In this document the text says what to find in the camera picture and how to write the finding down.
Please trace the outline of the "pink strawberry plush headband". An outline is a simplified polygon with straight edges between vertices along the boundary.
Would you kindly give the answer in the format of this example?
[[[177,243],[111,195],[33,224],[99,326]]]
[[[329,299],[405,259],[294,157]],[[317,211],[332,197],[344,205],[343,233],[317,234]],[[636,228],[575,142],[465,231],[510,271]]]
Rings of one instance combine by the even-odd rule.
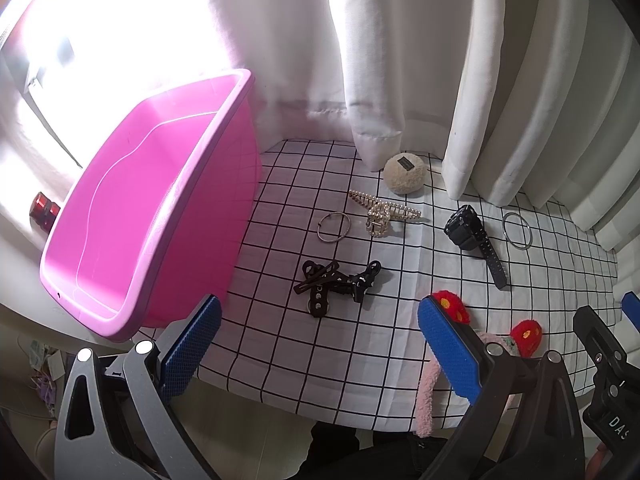
[[[429,437],[434,431],[434,390],[446,376],[457,396],[474,402],[480,393],[480,366],[452,326],[469,327],[471,319],[462,299],[449,290],[438,290],[423,298],[418,323],[432,356],[424,366],[416,395],[416,434]],[[542,341],[541,325],[529,318],[518,322],[509,335],[474,332],[483,344],[498,344],[511,356],[530,358]]]

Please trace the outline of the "black ribbon hair bow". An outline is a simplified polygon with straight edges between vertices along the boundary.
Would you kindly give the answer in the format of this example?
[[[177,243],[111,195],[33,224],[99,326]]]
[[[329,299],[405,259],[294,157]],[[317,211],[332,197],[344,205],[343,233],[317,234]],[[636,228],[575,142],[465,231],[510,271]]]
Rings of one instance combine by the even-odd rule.
[[[333,268],[336,270],[336,274],[332,282],[327,282],[306,290],[306,292],[309,292],[307,310],[314,318],[324,318],[328,314],[329,294],[331,292],[349,296],[356,304],[362,304],[368,289],[373,286],[375,278],[382,270],[381,263],[378,260],[372,260],[362,272],[347,275],[340,271],[340,264],[336,260],[332,260],[325,266],[315,263],[312,260],[306,260],[302,264],[304,274],[303,281],[305,281],[306,278],[310,278],[312,274],[317,273],[322,268]]]

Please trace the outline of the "pearl gold claw clip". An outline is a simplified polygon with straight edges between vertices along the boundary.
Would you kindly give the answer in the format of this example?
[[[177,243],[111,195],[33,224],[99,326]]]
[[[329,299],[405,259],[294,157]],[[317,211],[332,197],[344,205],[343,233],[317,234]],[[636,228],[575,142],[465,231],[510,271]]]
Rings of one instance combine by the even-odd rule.
[[[413,222],[422,219],[420,210],[400,203],[380,200],[365,192],[349,190],[348,196],[367,211],[366,227],[372,237],[384,236],[393,221]]]

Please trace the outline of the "beige fluffy hair clip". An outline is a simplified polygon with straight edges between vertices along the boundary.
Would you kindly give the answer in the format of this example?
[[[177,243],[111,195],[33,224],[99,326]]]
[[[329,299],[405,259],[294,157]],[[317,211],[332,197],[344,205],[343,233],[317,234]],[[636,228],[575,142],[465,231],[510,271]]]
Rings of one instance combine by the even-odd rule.
[[[390,192],[407,195],[422,188],[427,176],[427,166],[416,154],[398,153],[386,162],[382,176]]]

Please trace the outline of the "black digital wristwatch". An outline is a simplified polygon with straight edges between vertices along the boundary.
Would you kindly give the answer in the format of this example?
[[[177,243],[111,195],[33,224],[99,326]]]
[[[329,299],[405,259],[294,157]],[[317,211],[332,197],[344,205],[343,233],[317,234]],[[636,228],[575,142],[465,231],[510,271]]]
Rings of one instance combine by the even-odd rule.
[[[484,228],[484,224],[475,209],[470,205],[460,207],[447,221],[445,234],[460,249],[472,252],[480,251],[488,270],[499,290],[506,289],[508,279],[498,258],[494,246]]]

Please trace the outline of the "black grid white tablecloth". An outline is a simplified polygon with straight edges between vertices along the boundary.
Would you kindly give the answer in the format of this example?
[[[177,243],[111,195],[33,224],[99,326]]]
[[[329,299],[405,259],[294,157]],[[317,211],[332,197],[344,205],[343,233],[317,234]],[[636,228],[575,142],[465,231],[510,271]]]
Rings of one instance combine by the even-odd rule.
[[[508,288],[499,290],[483,258],[462,252],[445,234],[459,205],[445,191],[440,160],[430,155],[424,162],[422,190],[404,198],[421,211],[421,221],[395,222],[373,238],[348,191],[382,200],[393,194],[352,146],[284,141],[266,151],[224,319],[196,377],[325,422],[409,430],[431,355],[416,309],[423,297],[446,289],[462,299],[479,332],[504,336],[518,322],[537,321],[544,348],[561,353],[575,392],[587,392],[594,367],[573,316],[589,306],[608,325],[620,319],[615,257],[557,202],[537,209],[518,194],[499,208],[466,190],[462,203],[480,216],[508,276]],[[336,260],[347,275],[372,260],[382,270],[362,304],[331,292],[328,314],[314,318],[309,292],[293,290],[306,260],[322,266]]]

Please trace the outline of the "pink plastic tub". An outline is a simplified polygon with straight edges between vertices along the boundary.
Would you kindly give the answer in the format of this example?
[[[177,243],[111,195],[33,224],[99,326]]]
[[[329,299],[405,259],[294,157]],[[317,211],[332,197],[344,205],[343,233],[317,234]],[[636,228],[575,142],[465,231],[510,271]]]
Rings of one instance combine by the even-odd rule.
[[[262,173],[252,84],[232,70],[151,96],[88,163],[39,266],[88,330],[122,342],[227,296]]]

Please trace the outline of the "brown flat hair clip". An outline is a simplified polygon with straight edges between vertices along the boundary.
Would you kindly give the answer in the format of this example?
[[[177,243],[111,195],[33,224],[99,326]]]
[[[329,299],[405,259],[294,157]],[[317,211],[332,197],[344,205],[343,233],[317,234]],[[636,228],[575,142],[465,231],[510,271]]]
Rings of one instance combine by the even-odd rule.
[[[293,290],[296,295],[300,295],[313,287],[320,286],[327,282],[332,282],[335,278],[335,274],[336,270],[333,268],[322,268],[317,273],[312,274],[310,278],[306,278],[305,281],[295,285]]]

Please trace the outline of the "red metal thermos bottle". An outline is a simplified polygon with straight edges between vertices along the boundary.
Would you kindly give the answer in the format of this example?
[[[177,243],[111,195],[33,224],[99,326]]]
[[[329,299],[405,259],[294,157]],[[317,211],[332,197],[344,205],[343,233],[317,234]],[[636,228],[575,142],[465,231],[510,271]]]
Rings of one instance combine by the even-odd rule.
[[[43,192],[39,192],[30,205],[29,218],[31,218],[43,232],[49,234],[60,210],[61,207],[58,206],[57,203],[50,200]]]

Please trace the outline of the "white curtain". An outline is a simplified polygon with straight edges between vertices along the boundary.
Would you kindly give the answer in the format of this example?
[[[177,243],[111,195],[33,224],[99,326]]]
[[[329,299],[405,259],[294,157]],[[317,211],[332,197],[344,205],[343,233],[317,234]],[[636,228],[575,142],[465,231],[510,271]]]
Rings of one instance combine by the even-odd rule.
[[[454,200],[524,193],[638,247],[639,46],[612,0],[1,0],[2,216],[65,195],[135,102],[232,68],[261,148],[430,152]]]

